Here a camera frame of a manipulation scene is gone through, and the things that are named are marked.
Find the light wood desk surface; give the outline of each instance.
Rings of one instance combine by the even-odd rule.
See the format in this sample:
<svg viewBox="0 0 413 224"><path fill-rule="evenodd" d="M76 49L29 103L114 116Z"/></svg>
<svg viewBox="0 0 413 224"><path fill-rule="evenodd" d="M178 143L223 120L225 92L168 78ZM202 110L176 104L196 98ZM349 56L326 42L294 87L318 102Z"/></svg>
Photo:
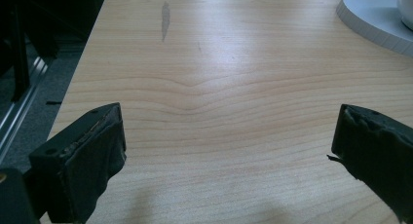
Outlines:
<svg viewBox="0 0 413 224"><path fill-rule="evenodd" d="M51 133L121 102L127 163L89 223L397 223L325 155L342 103L413 126L413 58L339 2L105 0Z"/></svg>

